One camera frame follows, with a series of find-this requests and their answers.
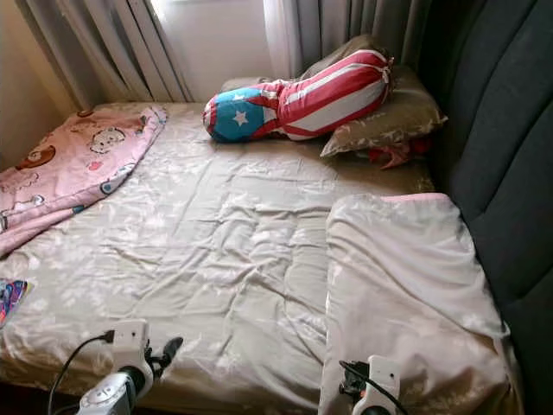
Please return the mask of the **colourful patterned book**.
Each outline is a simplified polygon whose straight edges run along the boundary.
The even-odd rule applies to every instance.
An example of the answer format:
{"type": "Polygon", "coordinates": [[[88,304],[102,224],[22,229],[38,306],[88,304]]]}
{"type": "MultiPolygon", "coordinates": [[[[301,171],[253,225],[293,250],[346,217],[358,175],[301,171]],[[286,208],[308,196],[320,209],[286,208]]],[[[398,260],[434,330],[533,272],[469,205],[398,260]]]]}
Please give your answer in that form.
{"type": "Polygon", "coordinates": [[[32,285],[24,280],[0,280],[0,327],[3,328],[8,317],[16,311],[21,301],[32,290],[32,285]]]}

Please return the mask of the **folded beige floral duvet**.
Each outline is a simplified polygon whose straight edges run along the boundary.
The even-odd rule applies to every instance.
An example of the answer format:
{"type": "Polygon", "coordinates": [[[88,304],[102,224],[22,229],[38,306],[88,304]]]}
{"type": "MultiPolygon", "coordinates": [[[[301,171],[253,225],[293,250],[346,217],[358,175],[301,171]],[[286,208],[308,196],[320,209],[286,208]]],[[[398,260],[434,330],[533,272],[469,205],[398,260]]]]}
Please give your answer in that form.
{"type": "Polygon", "coordinates": [[[442,193],[340,198],[327,217],[319,415],[348,415],[345,362],[396,364],[410,415],[524,415],[510,330],[442,193]]]}

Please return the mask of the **bed with beige floral sheet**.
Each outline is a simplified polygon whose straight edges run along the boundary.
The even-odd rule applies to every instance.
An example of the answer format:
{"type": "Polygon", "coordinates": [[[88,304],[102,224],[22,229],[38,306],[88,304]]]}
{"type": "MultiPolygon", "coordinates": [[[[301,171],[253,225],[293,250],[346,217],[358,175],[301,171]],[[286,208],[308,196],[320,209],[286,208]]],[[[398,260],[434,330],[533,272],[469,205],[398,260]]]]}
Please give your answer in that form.
{"type": "Polygon", "coordinates": [[[82,393],[111,371],[91,343],[123,319],[183,343],[146,407],[315,415],[327,296],[325,221],[345,196],[432,190],[422,163],[380,169],[313,142],[210,141],[199,107],[165,131],[121,188],[0,262],[32,290],[1,329],[0,377],[82,393]]]}

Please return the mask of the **pink cartoon print blanket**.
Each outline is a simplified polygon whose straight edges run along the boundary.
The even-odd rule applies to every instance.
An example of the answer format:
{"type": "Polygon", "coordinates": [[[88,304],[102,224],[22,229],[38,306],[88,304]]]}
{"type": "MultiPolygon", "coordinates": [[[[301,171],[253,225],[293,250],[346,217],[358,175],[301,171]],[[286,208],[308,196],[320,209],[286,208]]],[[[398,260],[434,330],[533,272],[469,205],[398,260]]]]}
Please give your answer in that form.
{"type": "Polygon", "coordinates": [[[167,119],[159,105],[137,113],[116,108],[78,113],[22,162],[1,171],[1,256],[118,190],[167,119]]]}

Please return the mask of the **red crumpled cloth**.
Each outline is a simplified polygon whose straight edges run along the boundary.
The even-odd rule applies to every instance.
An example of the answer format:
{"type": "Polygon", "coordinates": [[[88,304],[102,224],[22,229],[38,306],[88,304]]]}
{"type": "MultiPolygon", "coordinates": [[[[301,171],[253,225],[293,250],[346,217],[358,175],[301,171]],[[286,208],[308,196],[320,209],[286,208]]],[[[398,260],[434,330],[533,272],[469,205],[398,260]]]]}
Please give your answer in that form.
{"type": "Polygon", "coordinates": [[[372,147],[367,151],[368,161],[376,163],[380,169],[395,169],[403,163],[418,161],[430,150],[431,139],[419,136],[410,141],[372,147]]]}

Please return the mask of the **beige floral pillow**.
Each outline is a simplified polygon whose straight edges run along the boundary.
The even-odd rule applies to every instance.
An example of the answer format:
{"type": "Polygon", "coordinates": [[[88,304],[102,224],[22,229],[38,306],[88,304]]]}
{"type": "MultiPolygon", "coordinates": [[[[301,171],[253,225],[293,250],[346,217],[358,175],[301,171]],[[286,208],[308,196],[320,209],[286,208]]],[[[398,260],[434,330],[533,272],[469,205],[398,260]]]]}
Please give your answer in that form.
{"type": "Polygon", "coordinates": [[[409,67],[392,63],[390,53],[386,53],[369,35],[357,35],[347,41],[309,67],[299,80],[312,78],[325,67],[332,66],[356,50],[376,50],[391,60],[390,93],[372,113],[328,133],[329,139],[321,150],[323,156],[368,151],[372,147],[410,141],[419,136],[428,136],[446,123],[447,116],[440,111],[415,72],[409,67]]]}

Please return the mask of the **dark grey padded headboard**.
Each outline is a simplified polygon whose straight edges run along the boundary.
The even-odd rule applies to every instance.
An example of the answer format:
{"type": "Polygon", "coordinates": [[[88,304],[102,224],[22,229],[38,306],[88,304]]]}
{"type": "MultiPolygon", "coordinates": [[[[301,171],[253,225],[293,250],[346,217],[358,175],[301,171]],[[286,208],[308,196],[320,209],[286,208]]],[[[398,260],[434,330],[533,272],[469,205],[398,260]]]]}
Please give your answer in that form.
{"type": "Polygon", "coordinates": [[[523,384],[553,405],[553,0],[432,0],[419,73],[448,115],[435,185],[473,236],[523,384]]]}

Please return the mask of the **flag print bolster pillow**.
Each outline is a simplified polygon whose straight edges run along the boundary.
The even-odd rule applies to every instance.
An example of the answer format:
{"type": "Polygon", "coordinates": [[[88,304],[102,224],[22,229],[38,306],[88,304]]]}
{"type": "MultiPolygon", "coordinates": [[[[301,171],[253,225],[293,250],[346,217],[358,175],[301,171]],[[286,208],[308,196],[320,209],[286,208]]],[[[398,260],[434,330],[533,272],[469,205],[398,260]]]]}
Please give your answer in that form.
{"type": "Polygon", "coordinates": [[[214,95],[202,121],[213,141],[223,144],[273,137],[305,141],[375,111],[390,83],[390,59],[356,50],[306,80],[273,80],[214,95]]]}

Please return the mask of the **grey curtain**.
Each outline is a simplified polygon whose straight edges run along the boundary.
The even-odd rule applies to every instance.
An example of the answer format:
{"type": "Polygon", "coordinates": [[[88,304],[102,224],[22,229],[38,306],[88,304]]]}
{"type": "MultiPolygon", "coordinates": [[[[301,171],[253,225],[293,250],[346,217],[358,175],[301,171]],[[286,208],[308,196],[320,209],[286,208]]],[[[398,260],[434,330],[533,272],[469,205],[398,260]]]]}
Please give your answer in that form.
{"type": "Polygon", "coordinates": [[[153,0],[15,0],[78,108],[193,102],[153,0]]]}
{"type": "Polygon", "coordinates": [[[434,0],[262,0],[277,78],[309,66],[357,35],[369,35],[397,63],[416,68],[434,0]]]}

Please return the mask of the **white sheer curtain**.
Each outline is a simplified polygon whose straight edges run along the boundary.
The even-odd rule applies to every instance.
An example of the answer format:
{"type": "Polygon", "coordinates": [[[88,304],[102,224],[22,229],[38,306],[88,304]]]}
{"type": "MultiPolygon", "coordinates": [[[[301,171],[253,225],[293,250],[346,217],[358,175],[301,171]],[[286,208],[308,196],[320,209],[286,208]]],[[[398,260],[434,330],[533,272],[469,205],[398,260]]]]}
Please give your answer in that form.
{"type": "Polygon", "coordinates": [[[190,91],[231,78],[291,78],[281,0],[150,0],[190,91]]]}

